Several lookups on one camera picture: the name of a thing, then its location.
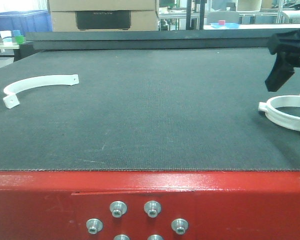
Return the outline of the red metal robot base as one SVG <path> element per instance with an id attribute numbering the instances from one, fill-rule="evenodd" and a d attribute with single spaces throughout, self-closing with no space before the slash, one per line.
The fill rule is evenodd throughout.
<path id="1" fill-rule="evenodd" d="M 0 171 L 0 240 L 300 240 L 300 171 Z"/>

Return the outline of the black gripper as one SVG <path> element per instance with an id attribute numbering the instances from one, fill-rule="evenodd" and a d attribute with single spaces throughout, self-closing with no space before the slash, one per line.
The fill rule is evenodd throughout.
<path id="1" fill-rule="evenodd" d="M 276 54 L 274 66 L 265 80 L 269 92 L 277 92 L 300 68 L 300 29 L 273 34 L 266 44 L 271 55 Z"/>

